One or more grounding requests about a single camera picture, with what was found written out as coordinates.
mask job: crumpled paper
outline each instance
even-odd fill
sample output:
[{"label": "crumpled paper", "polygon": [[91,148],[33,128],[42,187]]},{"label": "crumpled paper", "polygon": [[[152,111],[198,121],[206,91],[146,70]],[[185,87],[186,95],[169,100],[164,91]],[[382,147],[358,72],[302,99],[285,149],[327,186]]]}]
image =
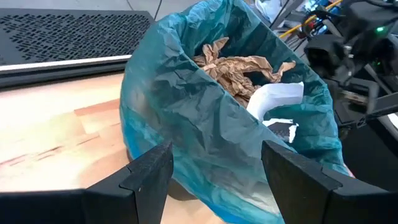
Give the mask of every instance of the crumpled paper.
[{"label": "crumpled paper", "polygon": [[284,62],[277,73],[272,73],[272,67],[266,58],[260,56],[218,58],[220,50],[229,40],[223,37],[205,44],[202,48],[204,55],[195,56],[193,61],[211,78],[215,79],[235,100],[245,108],[250,97],[261,86],[254,86],[243,73],[261,72],[271,83],[280,82],[284,72],[295,67],[296,63]]}]

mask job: yellow cable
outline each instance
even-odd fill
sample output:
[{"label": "yellow cable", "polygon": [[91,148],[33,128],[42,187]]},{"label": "yellow cable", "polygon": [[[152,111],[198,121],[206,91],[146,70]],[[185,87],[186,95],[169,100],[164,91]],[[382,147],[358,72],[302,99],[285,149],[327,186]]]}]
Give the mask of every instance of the yellow cable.
[{"label": "yellow cable", "polygon": [[[333,8],[333,7],[335,7],[335,6],[337,6],[337,5],[340,4],[342,1],[343,1],[343,0],[337,0],[336,2],[334,2],[334,3],[330,4],[330,5],[328,5],[328,6],[326,7],[326,10],[329,10],[329,9],[331,9],[331,8]],[[309,18],[304,22],[304,24],[308,24],[309,22],[313,21],[316,17],[317,17],[316,15],[313,15],[313,16],[309,17]],[[284,37],[286,37],[287,35],[291,34],[291,33],[294,32],[295,30],[299,29],[301,26],[302,26],[302,24],[297,25],[297,26],[291,28],[290,30],[288,30],[288,31],[284,32],[282,35],[280,35],[279,38],[284,38]]]}]

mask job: black perforated panel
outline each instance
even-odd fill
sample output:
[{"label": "black perforated panel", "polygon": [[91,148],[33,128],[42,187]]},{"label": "black perforated panel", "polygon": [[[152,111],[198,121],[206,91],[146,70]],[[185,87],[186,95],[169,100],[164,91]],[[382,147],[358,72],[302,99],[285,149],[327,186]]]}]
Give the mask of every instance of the black perforated panel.
[{"label": "black perforated panel", "polygon": [[148,12],[0,9],[0,65],[132,54]]}]

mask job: plastic bag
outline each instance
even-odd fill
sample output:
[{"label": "plastic bag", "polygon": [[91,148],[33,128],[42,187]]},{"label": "plastic bag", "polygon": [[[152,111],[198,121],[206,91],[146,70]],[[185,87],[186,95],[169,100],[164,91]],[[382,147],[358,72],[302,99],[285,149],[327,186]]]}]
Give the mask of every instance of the plastic bag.
[{"label": "plastic bag", "polygon": [[[304,82],[303,103],[266,118],[299,124],[287,147],[346,173],[327,86],[242,0],[199,2],[154,24],[126,65],[121,90],[124,141],[133,158],[174,143],[173,178],[228,223],[283,223],[261,162],[265,139],[286,144],[192,61],[203,44],[229,37],[220,56],[266,57],[282,82]],[[254,84],[267,81],[251,74]]]}]

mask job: wooden surface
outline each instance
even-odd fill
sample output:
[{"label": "wooden surface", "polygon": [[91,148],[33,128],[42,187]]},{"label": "wooden surface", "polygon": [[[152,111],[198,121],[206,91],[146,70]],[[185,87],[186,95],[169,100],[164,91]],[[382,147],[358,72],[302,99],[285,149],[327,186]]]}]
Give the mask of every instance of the wooden surface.
[{"label": "wooden surface", "polygon": [[[89,187],[125,166],[122,74],[0,93],[0,191]],[[181,190],[170,190],[180,194]],[[167,196],[168,223],[223,223],[199,200]]]}]

